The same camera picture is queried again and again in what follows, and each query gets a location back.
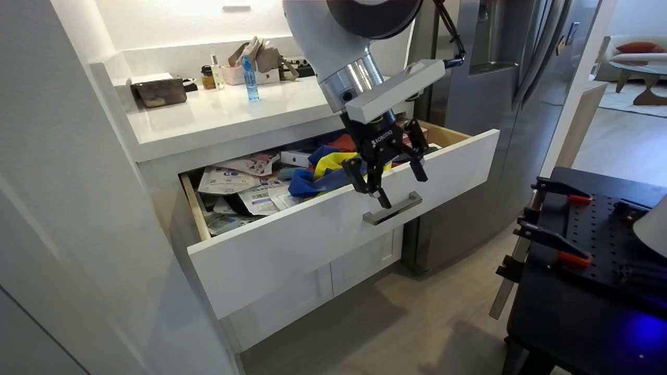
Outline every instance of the cabinet door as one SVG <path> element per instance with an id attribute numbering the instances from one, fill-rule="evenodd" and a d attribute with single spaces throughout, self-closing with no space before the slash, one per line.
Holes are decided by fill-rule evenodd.
<path id="1" fill-rule="evenodd" d="M 331 262 L 333 297 L 354 288 L 366 278 L 379 273 L 401 259 L 401 235 L 403 230 L 396 230 L 388 235 L 382 235 L 366 245 L 337 259 Z"/>
<path id="2" fill-rule="evenodd" d="M 0 374 L 86 374 L 3 288 L 0 353 Z"/>
<path id="3" fill-rule="evenodd" d="M 329 264 L 314 273 L 301 276 L 274 293 L 229 314 L 223 318 L 223 327 L 233 340 L 235 351 L 244 353 L 328 301 L 331 301 Z"/>

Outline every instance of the drawer front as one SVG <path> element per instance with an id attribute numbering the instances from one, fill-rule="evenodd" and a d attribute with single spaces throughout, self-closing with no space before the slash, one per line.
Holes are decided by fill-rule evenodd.
<path id="1" fill-rule="evenodd" d="M 325 264 L 270 297 L 231 312 L 223 318 L 235 353 L 244 353 L 331 301 L 331 268 Z"/>
<path id="2" fill-rule="evenodd" d="M 498 132 L 486 132 L 428 155 L 428 183 L 416 183 L 409 164 L 390 172 L 383 177 L 390 200 L 401 202 L 416 191 L 422 202 L 379 225 L 363 219 L 379 211 L 378 200 L 349 185 L 189 245 L 188 254 L 214 314 L 228 317 L 484 183 L 496 141 Z"/>
<path id="3" fill-rule="evenodd" d="M 382 268 L 395 264 L 399 259 L 401 244 L 395 244 L 395 233 L 382 235 L 371 244 L 335 259 L 331 262 L 333 297 L 358 286 Z"/>

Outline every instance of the refrigerator door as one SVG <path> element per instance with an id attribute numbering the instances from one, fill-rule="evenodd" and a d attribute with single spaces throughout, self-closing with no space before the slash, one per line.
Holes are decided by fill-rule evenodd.
<path id="1" fill-rule="evenodd" d="M 562 104 L 579 65 L 584 43 L 601 0 L 571 2 L 568 18 L 559 22 L 559 33 L 547 37 L 553 2 L 536 0 L 463 0 L 458 27 L 476 59 L 468 66 L 451 70 L 448 83 L 434 90 L 431 111 L 422 116 L 446 124 L 452 129 L 479 134 L 500 129 L 500 141 L 493 163 L 488 183 L 428 212 L 405 230 L 405 264 L 413 272 L 429 273 L 470 254 L 517 219 L 529 200 L 529 183 L 540 173 L 551 140 L 559 125 Z M 488 48 L 488 37 L 476 33 L 489 6 L 504 4 L 504 22 L 496 22 L 504 36 L 493 37 L 498 61 L 515 65 L 473 65 L 484 61 L 476 53 L 478 43 Z M 515 109 L 515 94 L 525 78 L 531 78 L 531 59 L 545 40 L 557 37 L 547 65 L 533 74 L 531 87 L 525 90 L 525 104 Z"/>
<path id="2" fill-rule="evenodd" d="M 536 86 L 540 83 L 553 55 L 557 55 L 557 50 L 560 48 L 559 43 L 562 43 L 564 48 L 562 27 L 570 11 L 571 11 L 571 0 L 553 0 L 549 4 L 549 11 L 545 13 L 545 24 L 540 22 L 536 29 L 537 42 L 531 55 L 531 62 L 515 95 L 517 107 L 525 107 Z"/>

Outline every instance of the gray floor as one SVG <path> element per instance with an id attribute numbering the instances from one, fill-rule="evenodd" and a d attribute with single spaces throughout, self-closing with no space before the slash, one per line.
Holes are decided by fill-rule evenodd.
<path id="1" fill-rule="evenodd" d="M 601 109 L 575 168 L 667 185 L 667 118 Z"/>
<path id="2" fill-rule="evenodd" d="M 667 185 L 666 163 L 667 118 L 599 111 L 575 167 Z M 426 282 L 386 272 L 249 351 L 249 375 L 500 374 L 504 318 L 488 308 L 512 244 L 507 230 Z"/>

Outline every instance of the countertop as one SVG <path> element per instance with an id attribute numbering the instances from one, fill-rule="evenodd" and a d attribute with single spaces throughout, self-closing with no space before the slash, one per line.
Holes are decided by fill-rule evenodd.
<path id="1" fill-rule="evenodd" d="M 261 86 L 259 94 L 259 103 L 249 103 L 244 86 L 223 86 L 189 92 L 183 104 L 130 112 L 137 163 L 333 114 L 314 78 Z"/>

